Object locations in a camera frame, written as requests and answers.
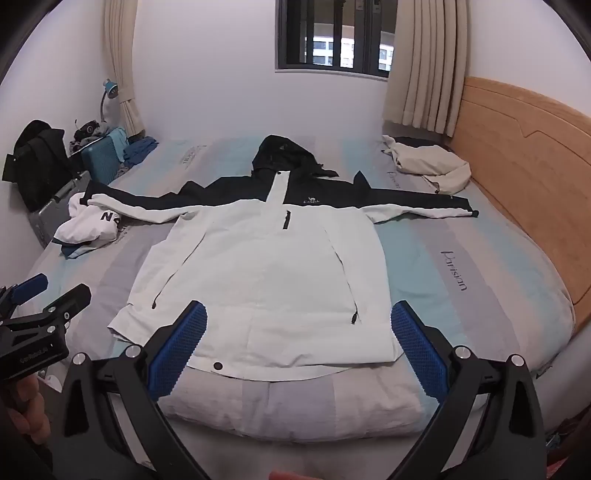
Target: blue textured pad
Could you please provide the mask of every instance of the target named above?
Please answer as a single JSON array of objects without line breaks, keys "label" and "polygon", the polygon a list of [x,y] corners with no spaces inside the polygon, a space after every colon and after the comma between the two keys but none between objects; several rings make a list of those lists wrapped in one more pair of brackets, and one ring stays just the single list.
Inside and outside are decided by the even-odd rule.
[{"label": "blue textured pad", "polygon": [[14,287],[11,300],[15,305],[22,305],[46,290],[47,277],[42,273],[39,273],[39,275],[35,275],[33,278],[29,278],[20,285]]},{"label": "blue textured pad", "polygon": [[197,302],[150,363],[148,392],[153,401],[170,395],[207,328],[207,311]]},{"label": "blue textured pad", "polygon": [[442,403],[449,391],[447,367],[404,304],[398,302],[390,315],[398,339],[425,393]]}]

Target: black and white jacket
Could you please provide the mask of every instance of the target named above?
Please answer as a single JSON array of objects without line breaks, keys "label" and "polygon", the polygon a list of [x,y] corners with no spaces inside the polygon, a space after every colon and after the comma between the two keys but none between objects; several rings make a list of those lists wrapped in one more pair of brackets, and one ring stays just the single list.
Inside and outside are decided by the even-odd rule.
[{"label": "black and white jacket", "polygon": [[[282,381],[396,360],[402,349],[390,327],[388,276],[373,223],[403,213],[477,212],[463,198],[372,189],[361,173],[353,183],[321,179],[336,173],[288,139],[265,142],[248,177],[207,187],[188,182],[159,198],[89,185],[82,203],[97,212],[154,223],[177,218],[110,327],[143,344],[199,300],[208,326],[189,361],[194,368]],[[67,230],[64,224],[62,242]]]}]

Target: finger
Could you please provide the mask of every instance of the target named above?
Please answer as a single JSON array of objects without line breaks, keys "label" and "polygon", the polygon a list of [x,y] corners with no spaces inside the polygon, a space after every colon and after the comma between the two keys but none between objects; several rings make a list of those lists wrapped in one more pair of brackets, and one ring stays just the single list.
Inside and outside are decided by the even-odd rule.
[{"label": "finger", "polygon": [[37,445],[41,445],[49,439],[49,435],[51,435],[49,419],[47,418],[47,416],[43,415],[43,422],[41,424],[41,428],[34,432],[31,432],[31,438],[33,442],[35,442]]},{"label": "finger", "polygon": [[19,398],[15,400],[29,401],[39,393],[39,379],[36,375],[29,375],[17,382],[17,393]]},{"label": "finger", "polygon": [[310,478],[309,476],[296,475],[295,473],[287,472],[271,472],[269,480],[319,480],[317,478]]},{"label": "finger", "polygon": [[14,426],[17,428],[18,433],[21,435],[25,435],[31,431],[31,427],[29,426],[29,422],[27,419],[23,417],[19,412],[13,410],[11,408],[7,408],[8,416],[14,423]]},{"label": "finger", "polygon": [[43,396],[40,393],[28,403],[25,418],[29,423],[30,433],[36,432],[43,426],[45,419],[45,400],[43,400]]}]

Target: window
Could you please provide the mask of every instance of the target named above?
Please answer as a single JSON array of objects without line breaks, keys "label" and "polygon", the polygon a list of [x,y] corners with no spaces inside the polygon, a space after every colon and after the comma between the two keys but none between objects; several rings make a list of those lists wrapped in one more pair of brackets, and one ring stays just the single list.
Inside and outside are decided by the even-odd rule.
[{"label": "window", "polygon": [[388,76],[398,0],[277,2],[280,69]]}]

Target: beige curtain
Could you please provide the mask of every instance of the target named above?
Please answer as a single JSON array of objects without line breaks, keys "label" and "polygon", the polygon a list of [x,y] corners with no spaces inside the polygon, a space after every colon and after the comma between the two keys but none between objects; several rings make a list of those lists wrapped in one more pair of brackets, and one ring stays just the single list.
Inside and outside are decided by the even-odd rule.
[{"label": "beige curtain", "polygon": [[119,84],[121,120],[129,137],[144,130],[135,104],[132,72],[135,14],[138,0],[105,0],[105,53],[109,78]]},{"label": "beige curtain", "polygon": [[466,0],[399,0],[384,120],[452,137],[467,43]]}]

